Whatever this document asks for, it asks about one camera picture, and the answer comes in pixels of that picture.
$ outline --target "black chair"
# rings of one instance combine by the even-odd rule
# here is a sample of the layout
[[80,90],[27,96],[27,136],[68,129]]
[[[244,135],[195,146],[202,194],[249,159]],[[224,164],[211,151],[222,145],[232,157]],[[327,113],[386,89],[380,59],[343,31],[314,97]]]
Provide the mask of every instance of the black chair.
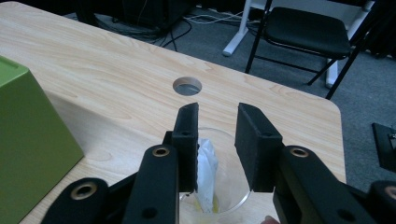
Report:
[[[274,7],[270,10],[271,4],[272,0],[267,0],[245,73],[249,72],[253,59],[258,58],[316,73],[308,82],[308,85],[312,85],[312,83],[324,74],[337,60],[348,58],[345,66],[326,96],[326,99],[330,100],[347,73],[350,65],[352,65],[358,53],[363,49],[366,34],[376,24],[380,23],[380,17],[378,16],[380,13],[371,11],[367,17],[371,18],[371,20],[365,20],[356,34],[349,40],[346,27],[340,20],[285,7]],[[320,71],[316,71],[296,64],[284,63],[256,55],[261,37],[270,44],[322,56],[330,59],[330,61]]]

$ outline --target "white tissue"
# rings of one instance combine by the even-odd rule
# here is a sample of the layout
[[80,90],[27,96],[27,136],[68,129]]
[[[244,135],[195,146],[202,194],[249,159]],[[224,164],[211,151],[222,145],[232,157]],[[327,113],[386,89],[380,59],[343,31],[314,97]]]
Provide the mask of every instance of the white tissue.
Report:
[[212,213],[218,158],[209,139],[198,139],[198,192],[196,198],[204,213]]

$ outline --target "transparent bowl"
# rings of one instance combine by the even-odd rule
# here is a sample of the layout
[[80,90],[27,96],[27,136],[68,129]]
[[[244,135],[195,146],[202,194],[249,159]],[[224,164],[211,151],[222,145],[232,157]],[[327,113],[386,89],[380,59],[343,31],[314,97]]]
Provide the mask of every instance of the transparent bowl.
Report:
[[219,161],[216,172],[214,212],[204,213],[195,193],[180,193],[181,224],[232,223],[239,220],[234,211],[250,194],[244,169],[236,153],[234,138],[222,130],[199,128],[199,137],[210,139]]

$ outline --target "chair leg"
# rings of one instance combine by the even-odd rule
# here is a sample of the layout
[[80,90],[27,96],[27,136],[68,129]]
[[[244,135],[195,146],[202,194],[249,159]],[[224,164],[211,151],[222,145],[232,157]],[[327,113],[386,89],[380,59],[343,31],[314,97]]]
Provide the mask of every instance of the chair leg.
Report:
[[251,48],[250,56],[247,61],[247,67],[245,69],[245,73],[248,74],[251,68],[251,64],[253,63],[253,59],[256,55],[257,47],[259,46],[260,39],[262,37],[262,30],[264,29],[264,24],[267,15],[262,16],[262,20],[260,21],[259,29],[257,30],[256,38],[254,39],[253,47]]
[[332,59],[329,63],[326,64],[318,73],[316,76],[314,76],[308,83],[307,85],[310,86],[312,83],[314,83],[321,75],[323,75],[324,72],[327,71],[337,60]]
[[340,85],[341,81],[343,80],[344,76],[347,74],[349,67],[353,64],[356,57],[358,56],[359,51],[360,51],[359,49],[355,49],[352,51],[352,54],[350,55],[349,59],[347,60],[346,65],[344,65],[343,69],[341,70],[341,72],[338,75],[337,79],[335,80],[334,84],[332,84],[332,87],[330,88],[329,92],[327,93],[326,99],[330,100],[332,98],[332,96],[334,95],[338,86]]

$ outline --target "gray carpet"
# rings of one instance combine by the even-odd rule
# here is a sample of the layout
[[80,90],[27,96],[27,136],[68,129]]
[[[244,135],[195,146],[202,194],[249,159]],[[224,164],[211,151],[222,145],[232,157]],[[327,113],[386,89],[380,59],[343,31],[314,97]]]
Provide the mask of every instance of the gray carpet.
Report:
[[[203,9],[195,9],[192,13],[222,16]],[[111,20],[106,18],[101,20],[110,25],[119,25],[111,24]],[[191,22],[191,25],[191,31],[175,41],[178,52],[237,71],[245,71],[254,39],[252,33],[246,35],[232,56],[224,57],[222,50],[237,32],[239,23],[230,25],[218,22],[210,24]],[[189,25],[186,22],[179,21],[172,28],[173,36],[177,37],[188,29]],[[171,35],[168,34],[148,42],[163,46],[170,39]],[[170,43],[167,48],[175,50],[175,45]],[[284,61],[316,68],[325,63],[324,59],[316,56],[276,48],[264,41],[261,41],[259,51]],[[250,74],[320,97],[324,97],[328,92],[324,78],[309,87],[305,83],[313,74],[279,64],[255,60]],[[377,122],[389,127],[394,125],[396,128],[395,85],[396,60],[391,58],[378,60],[369,53],[363,52],[349,69],[332,98],[341,110],[346,182],[357,189],[367,191],[370,184],[376,180],[396,181],[396,174],[379,167],[371,126],[373,122]]]

